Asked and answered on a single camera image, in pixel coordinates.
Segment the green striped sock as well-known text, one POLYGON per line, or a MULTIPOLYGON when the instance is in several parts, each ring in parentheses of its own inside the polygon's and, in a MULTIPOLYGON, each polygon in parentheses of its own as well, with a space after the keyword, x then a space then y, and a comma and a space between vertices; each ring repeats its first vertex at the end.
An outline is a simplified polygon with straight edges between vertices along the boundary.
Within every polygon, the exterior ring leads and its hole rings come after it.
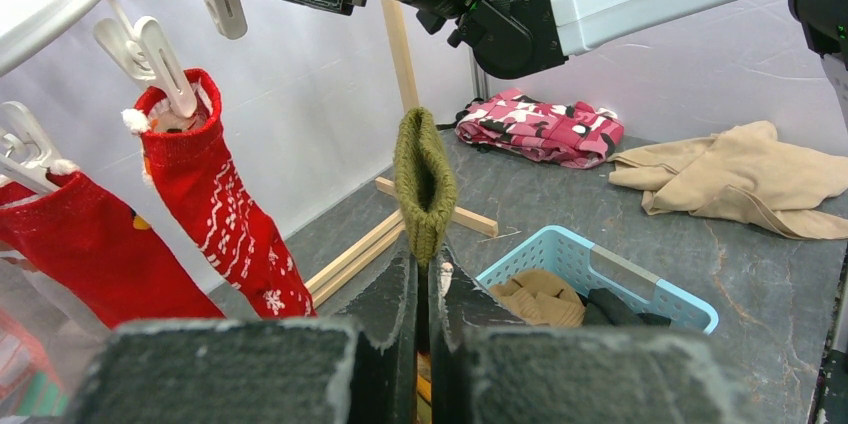
POLYGON ((430 409, 435 423, 462 423, 464 383, 458 344, 450 331, 448 294, 461 269, 448 244, 458 188, 432 114, 406 112, 394 151, 395 195, 406 246, 392 265, 401 273, 397 309, 400 344, 394 398, 404 422, 417 420, 418 358, 430 362, 430 409))

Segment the red snowflake sock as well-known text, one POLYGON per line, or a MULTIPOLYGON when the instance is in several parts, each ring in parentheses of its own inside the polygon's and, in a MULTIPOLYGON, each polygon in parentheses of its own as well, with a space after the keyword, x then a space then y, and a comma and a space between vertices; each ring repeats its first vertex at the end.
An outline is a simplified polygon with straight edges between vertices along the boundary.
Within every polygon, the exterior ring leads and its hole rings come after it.
POLYGON ((141 142, 143 176, 199 252, 261 318, 313 317, 315 306, 273 219, 249 195, 228 149, 221 93, 201 68, 185 76, 197 99, 177 116, 150 87, 122 113, 141 142))

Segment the pink camouflage bag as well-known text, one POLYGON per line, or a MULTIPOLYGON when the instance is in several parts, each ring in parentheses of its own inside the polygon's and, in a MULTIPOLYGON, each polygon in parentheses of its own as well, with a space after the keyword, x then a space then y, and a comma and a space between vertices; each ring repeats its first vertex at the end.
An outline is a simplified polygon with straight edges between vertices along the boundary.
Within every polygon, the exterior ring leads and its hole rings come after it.
POLYGON ((617 114, 586 102, 554 104, 517 88, 476 100, 455 126, 473 146, 508 151, 534 162, 591 169, 615 153, 624 136, 617 114))

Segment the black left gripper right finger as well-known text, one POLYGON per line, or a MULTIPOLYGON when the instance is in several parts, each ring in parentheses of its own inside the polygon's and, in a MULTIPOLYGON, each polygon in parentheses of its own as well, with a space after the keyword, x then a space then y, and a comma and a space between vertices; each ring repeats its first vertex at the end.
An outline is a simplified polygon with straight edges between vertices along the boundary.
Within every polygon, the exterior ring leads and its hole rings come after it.
POLYGON ((429 262, 427 326, 436 423, 469 423, 466 334, 481 327, 524 326, 459 264, 448 243, 429 262))

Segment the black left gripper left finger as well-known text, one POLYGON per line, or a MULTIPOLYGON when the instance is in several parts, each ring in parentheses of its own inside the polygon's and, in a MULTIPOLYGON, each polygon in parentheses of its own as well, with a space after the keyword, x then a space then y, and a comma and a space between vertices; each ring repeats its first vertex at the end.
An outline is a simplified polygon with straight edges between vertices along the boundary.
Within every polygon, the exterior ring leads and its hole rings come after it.
POLYGON ((340 311, 360 328, 349 423, 417 421, 418 268, 405 232, 388 252, 387 267, 340 311))

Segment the black garment in basket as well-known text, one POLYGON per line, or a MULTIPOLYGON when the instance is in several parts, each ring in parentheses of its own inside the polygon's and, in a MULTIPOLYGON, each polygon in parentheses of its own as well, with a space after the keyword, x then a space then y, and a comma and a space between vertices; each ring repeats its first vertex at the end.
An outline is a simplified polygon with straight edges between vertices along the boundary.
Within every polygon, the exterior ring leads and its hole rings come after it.
POLYGON ((608 289, 592 289, 585 299, 583 326, 669 327, 671 320, 652 313, 637 313, 608 289))

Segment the white plastic clip hanger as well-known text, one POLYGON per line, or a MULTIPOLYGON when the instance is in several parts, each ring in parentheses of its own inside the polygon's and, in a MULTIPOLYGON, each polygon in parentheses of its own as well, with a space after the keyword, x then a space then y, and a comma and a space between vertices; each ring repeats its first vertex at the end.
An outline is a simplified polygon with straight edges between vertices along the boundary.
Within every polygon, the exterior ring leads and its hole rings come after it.
MULTIPOLYGON (((1 74, 6 75, 67 31, 101 0, 1 0, 1 74)), ((47 178, 61 158, 36 118, 16 101, 1 104, 1 174, 37 194, 57 186, 47 178)))

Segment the beige cloth on floor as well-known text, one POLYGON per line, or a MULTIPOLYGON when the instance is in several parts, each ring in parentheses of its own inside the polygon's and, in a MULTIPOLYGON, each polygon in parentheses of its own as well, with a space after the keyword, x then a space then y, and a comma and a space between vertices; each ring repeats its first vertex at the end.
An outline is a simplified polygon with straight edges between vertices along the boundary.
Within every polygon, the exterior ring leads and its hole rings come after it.
POLYGON ((789 239, 840 240, 847 221, 819 211, 847 190, 847 160, 779 141, 768 121, 610 157, 611 184, 639 190, 649 215, 752 224, 789 239))

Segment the light blue plastic basket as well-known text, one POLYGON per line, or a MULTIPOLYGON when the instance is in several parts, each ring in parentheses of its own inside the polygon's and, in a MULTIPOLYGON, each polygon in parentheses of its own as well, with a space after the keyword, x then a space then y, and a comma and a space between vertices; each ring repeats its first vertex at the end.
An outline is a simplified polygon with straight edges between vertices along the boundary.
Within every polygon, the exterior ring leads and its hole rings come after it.
POLYGON ((673 329, 710 335, 719 323, 718 313, 711 304, 558 225, 537 231, 478 274, 476 280, 491 287, 527 269, 549 271, 582 296, 593 289, 607 289, 635 312, 670 319, 673 329))

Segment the white hanger clip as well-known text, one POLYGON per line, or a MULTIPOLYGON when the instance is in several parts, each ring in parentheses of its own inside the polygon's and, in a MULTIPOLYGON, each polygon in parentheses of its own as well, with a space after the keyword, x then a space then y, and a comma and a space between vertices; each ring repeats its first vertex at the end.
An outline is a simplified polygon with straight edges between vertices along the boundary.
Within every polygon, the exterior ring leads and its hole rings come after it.
POLYGON ((116 18, 94 26, 96 42, 141 89, 160 89, 175 114, 191 117, 197 98, 158 20, 142 16, 131 22, 118 0, 105 1, 116 18))

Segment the wooden rack frame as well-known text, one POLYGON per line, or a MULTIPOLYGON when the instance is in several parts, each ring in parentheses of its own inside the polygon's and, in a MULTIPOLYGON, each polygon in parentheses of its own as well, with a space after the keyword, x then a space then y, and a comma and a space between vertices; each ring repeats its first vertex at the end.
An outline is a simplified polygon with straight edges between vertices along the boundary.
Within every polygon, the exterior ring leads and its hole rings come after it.
POLYGON ((432 114, 421 107, 403 11, 396 1, 382 0, 404 116, 394 152, 394 179, 378 177, 375 185, 393 196, 399 209, 372 228, 307 281, 319 307, 388 250, 401 232, 412 232, 413 249, 431 256, 455 222, 487 237, 499 235, 498 223, 458 207, 458 187, 432 114))

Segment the plain red sock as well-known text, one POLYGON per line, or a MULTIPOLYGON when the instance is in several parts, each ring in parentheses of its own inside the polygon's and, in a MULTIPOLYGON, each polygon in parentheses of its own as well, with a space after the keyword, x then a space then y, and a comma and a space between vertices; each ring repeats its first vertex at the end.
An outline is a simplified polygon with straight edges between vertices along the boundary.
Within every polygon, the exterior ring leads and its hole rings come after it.
POLYGON ((17 182, 2 185, 1 240, 106 326, 222 317, 128 204, 79 170, 48 177, 57 188, 42 196, 17 182))

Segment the pink patterned sock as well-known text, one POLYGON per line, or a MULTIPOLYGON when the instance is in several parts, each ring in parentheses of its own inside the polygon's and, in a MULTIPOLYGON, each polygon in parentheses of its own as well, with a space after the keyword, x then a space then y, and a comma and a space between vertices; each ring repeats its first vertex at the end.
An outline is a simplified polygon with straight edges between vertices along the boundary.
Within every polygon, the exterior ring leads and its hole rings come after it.
POLYGON ((41 342, 1 311, 1 422, 61 417, 68 396, 41 342))

